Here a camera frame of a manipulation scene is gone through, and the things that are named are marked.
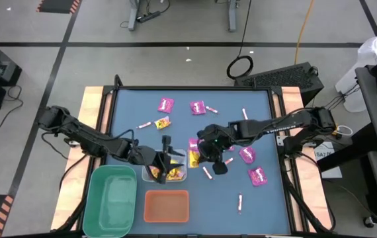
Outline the grey desk leg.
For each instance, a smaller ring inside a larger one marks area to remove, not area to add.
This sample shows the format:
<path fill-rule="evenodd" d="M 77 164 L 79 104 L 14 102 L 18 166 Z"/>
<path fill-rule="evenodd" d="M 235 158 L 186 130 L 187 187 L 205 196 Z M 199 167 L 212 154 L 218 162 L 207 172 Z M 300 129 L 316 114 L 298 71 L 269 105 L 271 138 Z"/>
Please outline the grey desk leg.
<path fill-rule="evenodd" d="M 237 30 L 237 19 L 236 19 L 236 10 L 237 10 L 237 0 L 228 0 L 228 31 L 235 32 Z"/>
<path fill-rule="evenodd" d="M 128 30 L 134 31 L 136 25 L 136 19 L 138 17 L 138 11 L 141 0 L 129 0 L 130 3 L 130 16 L 128 19 Z"/>

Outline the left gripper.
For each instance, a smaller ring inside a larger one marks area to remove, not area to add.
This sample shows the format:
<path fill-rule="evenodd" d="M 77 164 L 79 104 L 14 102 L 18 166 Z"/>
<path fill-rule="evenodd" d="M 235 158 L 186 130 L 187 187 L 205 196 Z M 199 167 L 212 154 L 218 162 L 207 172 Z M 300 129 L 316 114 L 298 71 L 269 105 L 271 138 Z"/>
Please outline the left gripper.
<path fill-rule="evenodd" d="M 157 167 L 160 170 L 160 177 L 156 180 L 160 180 L 161 182 L 181 182 L 182 180 L 167 180 L 167 175 L 172 169 L 178 167 L 185 168 L 185 165 L 181 163 L 171 164 L 171 170 L 169 170 L 169 161 L 165 158 L 165 155 L 184 156 L 184 154 L 173 149 L 171 146 L 171 136 L 163 135 L 162 144 L 162 151 L 156 151 L 144 145 L 133 147 L 129 154 L 129 163 Z"/>

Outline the clear plastic bin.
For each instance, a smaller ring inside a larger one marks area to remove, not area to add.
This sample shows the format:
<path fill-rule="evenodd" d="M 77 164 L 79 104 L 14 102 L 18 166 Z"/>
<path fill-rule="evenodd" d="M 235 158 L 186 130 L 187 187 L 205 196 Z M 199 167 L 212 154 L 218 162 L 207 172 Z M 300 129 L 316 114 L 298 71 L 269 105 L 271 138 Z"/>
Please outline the clear plastic bin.
<path fill-rule="evenodd" d="M 181 164 L 185 165 L 185 172 L 186 172 L 185 179 L 186 179 L 186 177 L 187 177 L 187 153 L 186 153 L 186 151 L 184 149 L 176 149 L 176 151 L 178 151 L 179 153 L 184 154 L 184 156 L 170 155 L 171 156 L 171 160 L 172 159 L 177 160 Z M 146 182 L 154 182 L 154 180 L 151 179 L 151 177 L 147 173 L 145 167 L 142 167 L 142 179 L 144 181 L 146 181 Z"/>

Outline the black computer tower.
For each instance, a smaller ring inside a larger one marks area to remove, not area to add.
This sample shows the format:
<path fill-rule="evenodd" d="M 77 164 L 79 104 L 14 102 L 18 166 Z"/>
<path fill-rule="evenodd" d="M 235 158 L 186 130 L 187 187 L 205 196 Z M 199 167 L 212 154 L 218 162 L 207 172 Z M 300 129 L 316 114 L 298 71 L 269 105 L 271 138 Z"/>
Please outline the black computer tower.
<path fill-rule="evenodd" d="M 240 77 L 234 85 L 239 87 L 298 87 L 306 106 L 324 88 L 318 69 L 309 62 L 282 67 L 254 75 Z"/>

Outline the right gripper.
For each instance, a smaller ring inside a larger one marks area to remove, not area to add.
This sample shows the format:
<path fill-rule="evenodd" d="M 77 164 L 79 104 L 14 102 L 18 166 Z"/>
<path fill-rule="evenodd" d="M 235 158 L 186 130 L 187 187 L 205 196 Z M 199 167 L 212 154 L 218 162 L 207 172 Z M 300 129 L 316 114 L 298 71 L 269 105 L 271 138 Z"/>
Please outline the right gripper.
<path fill-rule="evenodd" d="M 226 174 L 228 167 L 222 162 L 222 153 L 232 146 L 231 130 L 228 127 L 211 124 L 196 134 L 200 153 L 199 162 L 214 163 L 212 169 L 216 175 Z"/>

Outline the black power strip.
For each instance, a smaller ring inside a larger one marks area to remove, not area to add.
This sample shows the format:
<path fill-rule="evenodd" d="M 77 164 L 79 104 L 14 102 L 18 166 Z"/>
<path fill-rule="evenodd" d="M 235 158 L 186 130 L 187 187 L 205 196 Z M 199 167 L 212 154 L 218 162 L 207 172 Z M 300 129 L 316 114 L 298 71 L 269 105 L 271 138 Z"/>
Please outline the black power strip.
<path fill-rule="evenodd" d="M 146 21 L 149 21 L 151 19 L 154 19 L 156 17 L 158 17 L 159 15 L 161 14 L 161 11 L 156 11 L 154 13 L 148 13 L 146 15 L 143 15 L 143 16 L 140 16 L 140 17 L 137 17 L 136 20 L 139 22 L 139 23 L 144 23 Z"/>

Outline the green plastic bin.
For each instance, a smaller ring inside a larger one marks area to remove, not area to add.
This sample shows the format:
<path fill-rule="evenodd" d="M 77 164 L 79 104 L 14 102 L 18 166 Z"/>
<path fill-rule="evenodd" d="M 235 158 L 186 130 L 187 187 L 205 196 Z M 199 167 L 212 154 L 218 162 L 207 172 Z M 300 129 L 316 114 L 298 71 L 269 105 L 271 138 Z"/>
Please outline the green plastic bin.
<path fill-rule="evenodd" d="M 134 222 L 137 176 L 124 165 L 93 171 L 87 193 L 83 231 L 89 238 L 122 238 Z"/>

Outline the white paper sheet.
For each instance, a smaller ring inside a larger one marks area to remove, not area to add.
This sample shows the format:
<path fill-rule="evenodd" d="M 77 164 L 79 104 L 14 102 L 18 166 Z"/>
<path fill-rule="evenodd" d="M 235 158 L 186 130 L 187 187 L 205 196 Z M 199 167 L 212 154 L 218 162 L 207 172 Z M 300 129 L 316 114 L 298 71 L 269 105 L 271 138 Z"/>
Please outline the white paper sheet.
<path fill-rule="evenodd" d="M 314 148 L 316 161 L 322 160 L 333 153 L 335 148 L 333 144 L 328 141 L 323 141 L 317 147 Z M 340 167 L 336 167 L 332 162 L 318 163 L 321 169 L 321 175 L 324 179 L 341 179 L 343 178 Z"/>

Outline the orange plastic bin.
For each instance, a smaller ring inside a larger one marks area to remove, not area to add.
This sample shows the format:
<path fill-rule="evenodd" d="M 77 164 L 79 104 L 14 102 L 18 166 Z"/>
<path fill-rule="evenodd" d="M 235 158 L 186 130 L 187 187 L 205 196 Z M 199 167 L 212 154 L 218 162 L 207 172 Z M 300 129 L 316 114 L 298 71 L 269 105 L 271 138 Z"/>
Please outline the orange plastic bin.
<path fill-rule="evenodd" d="M 144 221 L 147 223 L 186 223 L 190 217 L 186 190 L 148 190 L 145 195 Z"/>

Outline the black table frame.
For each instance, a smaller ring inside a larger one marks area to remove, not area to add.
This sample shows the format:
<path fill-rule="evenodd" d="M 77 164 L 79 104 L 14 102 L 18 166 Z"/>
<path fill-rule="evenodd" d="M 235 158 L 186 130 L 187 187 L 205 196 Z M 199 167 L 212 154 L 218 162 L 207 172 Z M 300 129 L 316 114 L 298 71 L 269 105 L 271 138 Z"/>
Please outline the black table frame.
<path fill-rule="evenodd" d="M 188 141 L 209 124 L 226 125 L 242 117 L 242 108 L 255 119 L 271 119 L 286 114 L 282 88 L 249 88 L 224 86 L 116 86 L 106 133 L 115 136 L 133 129 L 142 145 L 161 148 L 163 135 L 171 136 L 177 149 L 186 149 Z M 157 110 L 161 98 L 173 99 L 170 114 Z M 215 114 L 193 115 L 190 102 L 203 100 Z M 168 116 L 171 125 L 158 130 L 155 121 Z M 136 127 L 146 122 L 152 125 Z M 265 169 L 269 182 L 254 187 L 247 175 L 248 165 L 239 157 L 230 164 L 228 173 L 206 177 L 199 169 L 190 169 L 183 182 L 157 184 L 138 181 L 136 209 L 131 235 L 164 238 L 179 237 L 238 237 L 254 235 L 286 235 L 295 231 L 311 231 L 312 225 L 288 193 L 282 181 L 283 172 L 300 185 L 295 163 L 279 157 L 274 136 L 264 136 L 253 146 L 259 152 L 258 165 Z M 143 219 L 145 195 L 148 190 L 186 190 L 189 193 L 190 217 L 186 223 L 147 223 Z M 241 214 L 237 212 L 238 194 L 242 193 Z"/>

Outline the white plastic cover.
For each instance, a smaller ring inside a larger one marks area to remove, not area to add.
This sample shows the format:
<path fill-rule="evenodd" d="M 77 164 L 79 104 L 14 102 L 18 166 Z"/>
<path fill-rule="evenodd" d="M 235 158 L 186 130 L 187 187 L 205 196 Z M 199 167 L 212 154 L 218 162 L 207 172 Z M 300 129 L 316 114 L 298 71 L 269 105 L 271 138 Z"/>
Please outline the white plastic cover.
<path fill-rule="evenodd" d="M 358 50 L 356 63 L 342 76 L 335 84 L 335 90 L 341 94 L 347 94 L 347 91 L 356 85 L 355 69 L 366 65 L 377 64 L 377 36 L 368 39 Z M 360 90 L 346 96 L 343 103 L 346 111 L 356 113 L 366 110 L 366 105 Z"/>

